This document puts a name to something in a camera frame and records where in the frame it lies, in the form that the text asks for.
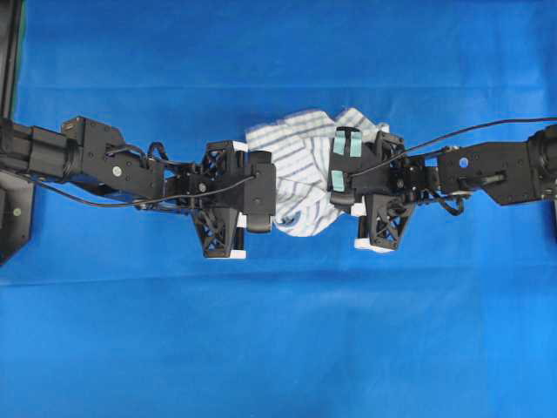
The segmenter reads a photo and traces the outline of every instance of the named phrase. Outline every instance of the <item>blue tablecloth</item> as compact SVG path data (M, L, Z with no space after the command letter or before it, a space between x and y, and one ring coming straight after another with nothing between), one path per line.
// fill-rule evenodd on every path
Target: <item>blue tablecloth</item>
M26 3L16 121L84 115L172 159L314 107L408 145L557 114L553 1ZM557 415L550 204L419 208L388 255L354 250L356 228L209 261L190 219L37 190L0 270L0 416Z

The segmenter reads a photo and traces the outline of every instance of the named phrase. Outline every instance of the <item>crumpled fabric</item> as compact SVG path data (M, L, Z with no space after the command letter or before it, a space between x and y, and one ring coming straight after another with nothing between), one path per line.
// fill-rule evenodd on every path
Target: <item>crumpled fabric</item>
M363 142L373 142L389 125L375 125L355 108L342 111L334 120L324 111L294 113L273 124L249 129L245 141L250 151L272 152L277 169L275 226L295 237L317 235L342 212L330 202L327 189L331 142L338 126L362 132Z

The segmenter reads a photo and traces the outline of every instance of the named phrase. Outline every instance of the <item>wire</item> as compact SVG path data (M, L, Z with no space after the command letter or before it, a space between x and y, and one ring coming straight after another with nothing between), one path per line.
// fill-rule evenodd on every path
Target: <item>wire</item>
M131 206L138 206L138 205L153 205L156 203L160 203L160 202L164 202L166 200L173 200L173 199L196 199L196 198L203 198L205 196L211 196L213 194L219 194L222 192L228 192L229 190L232 190L236 187L238 187L239 185L243 185L244 183L255 179L256 176L249 176L246 177L244 179L241 179L240 181L237 181L236 183L233 183L232 185L228 185L227 187L223 187L222 189L217 189L217 190L212 190L210 192L204 192L204 193L198 193L198 194L175 194L172 196L166 196L164 198L160 198L160 199L144 199L144 200L136 200L135 202L131 202L131 203L98 203L98 202L91 202L90 200L85 200L85 199L81 199L78 196L74 196L73 194L67 193L67 192L63 192L60 189L57 189L56 187L52 187L51 185L46 185L45 183L43 183L42 181L39 180L35 180L35 179L30 179L26 176L20 176L19 174L15 174L13 172L6 172L5 170L0 170L0 172L5 172L6 174L9 174L10 176L13 177L17 177L19 179L25 180L25 181L30 181L31 183L34 183L46 190L50 190L51 192L55 192L58 193L62 196L64 196L65 198L71 199L77 203L81 203L84 205L88 205L88 206L94 206L94 207L131 207Z
M349 174L349 177L363 176L364 174L372 172L373 170L377 170L381 167L384 167L385 165L390 165L393 161L396 161L397 159L404 157L409 152L417 151L421 148L425 148L429 145L433 145L435 143L441 142L444 139L451 138L451 137L456 137L457 135L460 135L460 134L466 133L466 132L470 132L470 131L474 131L476 129L482 129L482 128L487 128L489 126L503 125L503 124L525 124L525 123L529 124L529 123L533 123L533 122L555 122L555 121L557 121L556 117L551 117L551 118L515 118L515 119L495 120L493 122L487 122L487 123L481 124L481 125L469 126L467 128L464 128L464 129L459 129L458 131L446 133L445 135L441 135L440 137L437 137L437 138L431 139L429 141L426 141L423 144L413 146L412 148L408 148L407 150L404 150L403 152L401 152L401 153L399 153L399 154L397 154L393 157L390 157L390 158L386 159L385 161L383 161L379 164L372 165L371 167L368 167L365 170L362 170L361 172L353 172L352 174Z

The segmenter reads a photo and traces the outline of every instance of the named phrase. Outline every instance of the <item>cloth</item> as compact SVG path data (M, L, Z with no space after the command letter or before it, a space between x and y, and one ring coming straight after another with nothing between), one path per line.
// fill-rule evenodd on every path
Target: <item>cloth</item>
M335 120L324 111L302 111L246 133L252 151L272 152L277 167L275 225L280 231L295 237L316 235L342 213L329 202L327 192L331 142L338 126L360 129L362 142L373 142L378 131L389 131L389 125L375 125L352 107Z

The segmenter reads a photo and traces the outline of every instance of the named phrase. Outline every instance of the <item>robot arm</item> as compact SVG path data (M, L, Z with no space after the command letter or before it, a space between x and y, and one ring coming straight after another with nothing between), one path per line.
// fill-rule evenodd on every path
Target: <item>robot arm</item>
M479 189L502 206L553 200L557 193L557 125L522 143L446 147L411 157L396 135L380 132L372 144L360 139L357 129L338 128L329 169L331 203L359 217L359 249L396 250L416 206L439 203L457 216ZM432 159L436 166L426 164Z
M207 258L244 258L244 230L271 231L276 192L269 152L248 152L245 144L225 141L208 144L199 164L179 163L166 157L160 143L144 153L126 144L118 129L83 117L65 122L61 133L7 118L0 129L0 261L29 239L30 180L51 190L45 182L69 182L122 202L73 197L93 206L191 215Z

